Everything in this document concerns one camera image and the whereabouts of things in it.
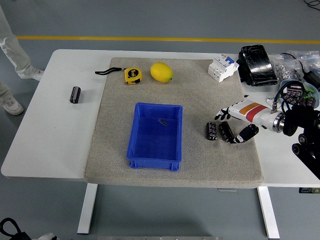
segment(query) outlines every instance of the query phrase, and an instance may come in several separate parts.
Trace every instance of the yellow tape measure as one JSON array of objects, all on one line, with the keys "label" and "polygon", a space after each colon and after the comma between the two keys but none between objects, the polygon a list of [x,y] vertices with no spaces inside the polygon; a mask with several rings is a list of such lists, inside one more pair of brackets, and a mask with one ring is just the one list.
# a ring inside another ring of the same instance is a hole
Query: yellow tape measure
[{"label": "yellow tape measure", "polygon": [[128,85],[138,84],[142,81],[142,71],[137,67],[126,68],[124,78]]},{"label": "yellow tape measure", "polygon": [[122,68],[122,67],[111,67],[105,71],[96,71],[98,75],[108,75],[113,72],[124,71],[125,83],[128,85],[138,84],[142,81],[142,71],[137,67]]}]

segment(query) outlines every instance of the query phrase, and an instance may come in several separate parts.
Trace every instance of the white table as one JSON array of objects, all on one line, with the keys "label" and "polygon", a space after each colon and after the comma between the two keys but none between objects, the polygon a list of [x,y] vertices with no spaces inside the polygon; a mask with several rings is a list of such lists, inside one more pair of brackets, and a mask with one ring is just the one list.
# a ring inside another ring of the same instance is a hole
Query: white table
[{"label": "white table", "polygon": [[[4,160],[1,173],[8,178],[84,180],[84,166],[106,82],[106,76],[96,75],[95,71],[108,69],[112,58],[213,60],[216,55],[71,49],[55,51]],[[238,59],[236,54],[229,55]],[[81,104],[69,102],[74,86],[81,88]],[[250,87],[245,83],[242,86],[244,94],[249,95],[247,99],[263,105],[267,104],[267,98],[274,97],[278,91],[277,86]],[[254,138],[264,177],[258,188],[261,204],[266,196],[267,204],[271,205],[267,187],[320,187],[320,180],[292,153],[291,146],[298,142],[299,133],[302,133],[302,129],[288,137],[260,129]],[[82,209],[86,215],[81,215],[81,218],[84,217],[80,220],[78,232],[83,232],[82,226],[89,232],[96,190],[95,184],[88,184]],[[87,211],[86,204],[91,206],[91,211]]]}]

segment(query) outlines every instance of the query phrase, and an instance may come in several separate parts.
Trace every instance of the lemon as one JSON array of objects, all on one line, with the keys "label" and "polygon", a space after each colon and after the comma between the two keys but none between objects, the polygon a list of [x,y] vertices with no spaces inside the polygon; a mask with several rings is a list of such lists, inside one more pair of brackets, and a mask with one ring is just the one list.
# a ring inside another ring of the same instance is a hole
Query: lemon
[{"label": "lemon", "polygon": [[163,62],[153,64],[150,68],[150,73],[155,80],[161,83],[169,82],[174,75],[171,68]]}]

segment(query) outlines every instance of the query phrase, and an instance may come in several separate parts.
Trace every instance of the shoe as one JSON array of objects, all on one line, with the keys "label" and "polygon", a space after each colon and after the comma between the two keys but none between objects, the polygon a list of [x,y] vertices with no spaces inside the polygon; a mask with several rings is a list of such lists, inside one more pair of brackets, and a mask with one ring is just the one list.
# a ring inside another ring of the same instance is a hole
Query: shoe
[{"label": "shoe", "polygon": [[12,115],[19,115],[24,111],[21,104],[14,98],[11,97],[1,103],[1,106]]},{"label": "shoe", "polygon": [[44,74],[44,70],[40,70],[35,68],[33,74],[29,75],[29,76],[20,76],[20,78],[22,79],[34,79],[37,81],[41,80],[42,75]]}]

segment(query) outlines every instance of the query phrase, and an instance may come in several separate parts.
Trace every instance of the black strap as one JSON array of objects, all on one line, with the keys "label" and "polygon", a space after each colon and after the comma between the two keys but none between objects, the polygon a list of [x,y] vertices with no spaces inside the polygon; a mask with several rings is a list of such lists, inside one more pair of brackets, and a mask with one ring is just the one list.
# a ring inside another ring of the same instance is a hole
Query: black strap
[{"label": "black strap", "polygon": [[95,71],[94,73],[95,74],[98,74],[98,75],[107,75],[107,74],[110,74],[112,72],[119,72],[119,71],[124,71],[126,68],[121,68],[121,67],[111,67],[109,68],[108,70],[105,70],[105,71]]},{"label": "black strap", "polygon": [[13,235],[13,234],[7,233],[7,232],[4,230],[4,224],[5,224],[6,222],[11,222],[11,223],[13,224],[13,226],[15,227],[17,233],[18,233],[18,234],[21,234],[21,230],[20,230],[18,224],[16,223],[15,220],[13,220],[13,219],[10,218],[10,217],[7,217],[7,218],[3,219],[3,220],[0,222],[0,233],[2,233],[3,235],[6,235],[6,236],[8,236],[8,237],[14,237],[14,236],[15,236],[15,235]]}]

